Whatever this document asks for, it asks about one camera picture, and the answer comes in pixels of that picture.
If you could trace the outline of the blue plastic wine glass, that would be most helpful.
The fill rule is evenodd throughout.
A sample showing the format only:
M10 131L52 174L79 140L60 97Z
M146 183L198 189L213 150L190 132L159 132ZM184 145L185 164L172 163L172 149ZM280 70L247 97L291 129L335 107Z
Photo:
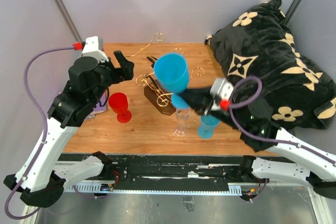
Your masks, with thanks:
M160 57L154 64L154 74L168 93L172 93L172 104L176 109L186 110L190 106L179 96L188 86L190 73L186 59L172 52Z
M200 126L197 129L199 137L209 139L213 136L214 130L219 125L220 120L211 115L202 115Z

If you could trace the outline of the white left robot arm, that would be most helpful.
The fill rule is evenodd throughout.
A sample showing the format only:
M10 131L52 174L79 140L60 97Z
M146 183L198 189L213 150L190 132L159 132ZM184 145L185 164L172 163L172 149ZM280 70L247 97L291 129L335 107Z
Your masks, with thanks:
M20 171L5 177L4 184L13 193L19 192L26 205L48 208L75 184L91 177L105 180L112 175L112 159L102 152L65 168L55 168L55 164L105 91L113 84L133 79L134 63L120 51L114 55L118 68L109 57L99 59L92 53L74 62L63 92L43 114L44 129L30 157Z

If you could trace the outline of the red plastic wine glass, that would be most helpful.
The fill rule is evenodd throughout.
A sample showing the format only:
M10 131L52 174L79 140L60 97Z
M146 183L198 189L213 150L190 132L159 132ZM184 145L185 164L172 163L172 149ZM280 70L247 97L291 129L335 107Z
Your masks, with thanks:
M117 120L120 123L128 123L131 120L132 114L128 110L128 98L124 93L117 92L112 94L108 100L108 104L113 112L117 114Z

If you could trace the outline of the blue plastic wine glass back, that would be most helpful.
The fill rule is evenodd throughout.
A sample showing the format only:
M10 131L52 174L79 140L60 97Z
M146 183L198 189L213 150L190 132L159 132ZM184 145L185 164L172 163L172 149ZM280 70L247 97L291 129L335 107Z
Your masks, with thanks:
M188 86L190 73L186 59L172 52L160 57L154 64L154 74L168 93L172 93L172 104L176 109L186 110L190 106L179 96Z

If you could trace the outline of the blue plastic wine glass front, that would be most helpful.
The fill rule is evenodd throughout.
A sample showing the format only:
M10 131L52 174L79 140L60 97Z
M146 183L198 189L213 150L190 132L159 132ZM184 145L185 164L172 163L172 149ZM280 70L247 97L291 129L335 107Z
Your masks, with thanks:
M202 115L200 126L197 129L199 137L209 139L213 136L214 130L219 125L220 120L211 115Z

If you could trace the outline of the clear wine glass back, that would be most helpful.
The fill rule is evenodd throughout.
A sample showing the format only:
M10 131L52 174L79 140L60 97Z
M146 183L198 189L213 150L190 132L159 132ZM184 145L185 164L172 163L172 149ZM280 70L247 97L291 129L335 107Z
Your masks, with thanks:
M177 136L185 136L188 133L188 120L190 109L176 109L176 126L174 134Z

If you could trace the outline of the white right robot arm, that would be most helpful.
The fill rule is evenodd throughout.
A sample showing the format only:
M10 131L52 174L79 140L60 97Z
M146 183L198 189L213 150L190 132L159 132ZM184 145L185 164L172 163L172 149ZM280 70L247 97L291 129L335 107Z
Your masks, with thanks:
M292 135L271 121L272 109L257 88L242 101L235 99L236 88L226 84L220 88L185 89L178 97L196 114L215 118L241 132L240 139L255 152L270 151L289 162L269 161L244 156L231 179L244 182L281 181L311 187L329 199L335 199L335 155L324 152Z

